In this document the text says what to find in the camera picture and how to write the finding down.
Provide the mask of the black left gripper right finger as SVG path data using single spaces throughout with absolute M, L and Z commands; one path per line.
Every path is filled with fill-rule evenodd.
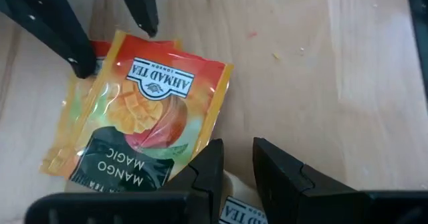
M 264 138 L 253 171 L 269 224 L 428 224 L 428 191 L 357 191 Z

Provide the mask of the beige vanilla apple tea sachet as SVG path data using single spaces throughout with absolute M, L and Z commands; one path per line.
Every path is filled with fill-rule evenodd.
M 220 208 L 219 224 L 268 224 L 257 191 L 227 171 Z

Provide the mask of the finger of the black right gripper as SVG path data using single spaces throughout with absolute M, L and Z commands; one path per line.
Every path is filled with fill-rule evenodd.
M 0 0 L 0 11 L 65 59 L 78 78 L 96 70 L 96 55 L 68 0 Z
M 159 24 L 156 0 L 124 0 L 124 2 L 137 26 L 149 37 L 155 37 Z

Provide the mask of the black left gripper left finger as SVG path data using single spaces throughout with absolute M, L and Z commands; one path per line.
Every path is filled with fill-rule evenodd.
M 223 141 L 209 144 L 151 192 L 56 193 L 30 205 L 25 224 L 218 224 Z

